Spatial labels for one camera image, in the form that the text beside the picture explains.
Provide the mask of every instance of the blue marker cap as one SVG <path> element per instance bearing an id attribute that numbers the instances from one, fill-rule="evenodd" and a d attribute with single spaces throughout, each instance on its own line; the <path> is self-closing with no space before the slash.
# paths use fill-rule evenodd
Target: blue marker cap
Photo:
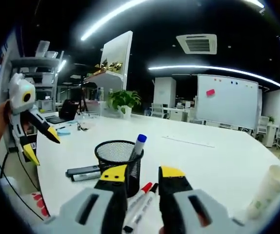
<path id="1" fill-rule="evenodd" d="M 146 141 L 146 139 L 147 139 L 147 137 L 145 135 L 139 134 L 137 141 L 144 143 Z"/>

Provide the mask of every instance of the laptop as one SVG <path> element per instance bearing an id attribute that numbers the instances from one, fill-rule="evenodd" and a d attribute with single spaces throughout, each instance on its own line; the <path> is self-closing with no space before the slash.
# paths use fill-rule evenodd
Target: laptop
<path id="1" fill-rule="evenodd" d="M 61 110 L 59 111 L 59 116 L 47 117 L 46 120 L 49 123 L 58 124 L 71 121 L 75 119 L 76 111 L 78 109 L 78 102 L 75 104 L 72 100 L 65 100 Z"/>

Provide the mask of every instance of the red sticky note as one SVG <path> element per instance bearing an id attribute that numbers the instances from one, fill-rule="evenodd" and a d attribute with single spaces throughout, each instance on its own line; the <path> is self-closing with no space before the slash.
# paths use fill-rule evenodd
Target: red sticky note
<path id="1" fill-rule="evenodd" d="M 214 94 L 215 94 L 215 90 L 214 90 L 214 89 L 208 90 L 208 91 L 206 92 L 206 95 L 208 95 L 208 96 L 212 96 L 212 95 L 214 95 Z"/>

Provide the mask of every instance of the air conditioner vent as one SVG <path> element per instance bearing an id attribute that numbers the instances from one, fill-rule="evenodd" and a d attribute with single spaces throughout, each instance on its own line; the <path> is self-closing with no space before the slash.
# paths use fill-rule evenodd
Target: air conditioner vent
<path id="1" fill-rule="evenodd" d="M 176 37 L 186 54 L 217 53 L 217 36 L 215 34 L 181 35 Z"/>

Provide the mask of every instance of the ceiling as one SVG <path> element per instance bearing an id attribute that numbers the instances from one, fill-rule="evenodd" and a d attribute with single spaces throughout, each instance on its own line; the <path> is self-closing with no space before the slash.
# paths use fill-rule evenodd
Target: ceiling
<path id="1" fill-rule="evenodd" d="M 85 41 L 80 38 L 97 20 L 127 0 L 40 0 L 35 14 L 23 26 L 26 56 L 34 56 L 39 40 L 49 40 L 50 50 L 65 51 L 67 64 L 94 66 L 100 63 L 105 43 L 133 31 L 127 89 L 151 93 L 154 77 L 172 74 L 216 74 L 258 81 L 270 90 L 277 86 L 257 78 L 204 69 L 165 69 L 151 66 L 193 64 L 247 71 L 280 83 L 280 4 L 268 1 L 265 12 L 243 0 L 148 0 L 117 15 Z M 187 55 L 176 36 L 216 34 L 216 55 Z M 68 66 L 59 84 L 78 80 L 69 77 Z M 196 76 L 175 76 L 196 79 Z"/>

